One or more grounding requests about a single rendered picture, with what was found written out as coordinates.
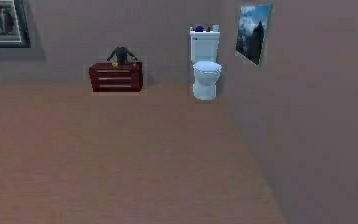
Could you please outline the white toilet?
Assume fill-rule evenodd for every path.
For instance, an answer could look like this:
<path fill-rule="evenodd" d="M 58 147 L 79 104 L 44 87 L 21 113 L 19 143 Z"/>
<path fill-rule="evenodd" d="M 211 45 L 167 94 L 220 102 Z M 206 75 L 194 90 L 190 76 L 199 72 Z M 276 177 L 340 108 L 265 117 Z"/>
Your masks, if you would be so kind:
<path fill-rule="evenodd" d="M 193 94 L 199 100 L 213 100 L 222 66 L 217 62 L 219 32 L 190 32 Z"/>

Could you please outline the grey black-framed picture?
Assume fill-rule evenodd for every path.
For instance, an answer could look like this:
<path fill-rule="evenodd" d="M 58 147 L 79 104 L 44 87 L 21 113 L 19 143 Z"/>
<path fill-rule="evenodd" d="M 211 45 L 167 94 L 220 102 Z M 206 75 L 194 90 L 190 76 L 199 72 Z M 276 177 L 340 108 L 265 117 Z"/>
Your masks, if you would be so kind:
<path fill-rule="evenodd" d="M 25 0 L 0 0 L 0 48 L 30 48 Z"/>

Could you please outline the dark red chest of drawers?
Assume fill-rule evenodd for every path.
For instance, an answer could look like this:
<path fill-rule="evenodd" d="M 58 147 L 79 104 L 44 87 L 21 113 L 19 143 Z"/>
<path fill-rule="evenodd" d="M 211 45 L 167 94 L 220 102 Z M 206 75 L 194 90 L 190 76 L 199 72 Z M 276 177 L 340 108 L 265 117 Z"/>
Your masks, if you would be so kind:
<path fill-rule="evenodd" d="M 89 68 L 89 77 L 93 92 L 140 92 L 143 88 L 141 62 L 96 63 Z"/>

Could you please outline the dark grey statue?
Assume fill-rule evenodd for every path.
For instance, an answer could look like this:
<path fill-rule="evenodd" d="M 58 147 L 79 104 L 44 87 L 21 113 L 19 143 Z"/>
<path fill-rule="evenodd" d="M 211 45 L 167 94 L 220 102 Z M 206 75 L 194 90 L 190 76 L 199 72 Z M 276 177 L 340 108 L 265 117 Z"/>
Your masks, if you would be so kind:
<path fill-rule="evenodd" d="M 116 47 L 108 56 L 107 60 L 110 61 L 113 57 L 116 57 L 116 62 L 120 65 L 124 65 L 128 61 L 128 57 L 131 57 L 135 61 L 138 60 L 138 58 L 126 47 Z"/>

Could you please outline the blue sky framed picture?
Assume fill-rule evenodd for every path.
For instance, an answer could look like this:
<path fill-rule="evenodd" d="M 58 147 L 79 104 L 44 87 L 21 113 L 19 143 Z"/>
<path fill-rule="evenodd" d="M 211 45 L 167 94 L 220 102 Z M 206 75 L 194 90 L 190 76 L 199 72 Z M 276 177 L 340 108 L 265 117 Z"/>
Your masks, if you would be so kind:
<path fill-rule="evenodd" d="M 239 9 L 236 51 L 259 66 L 265 46 L 272 5 L 245 4 Z"/>

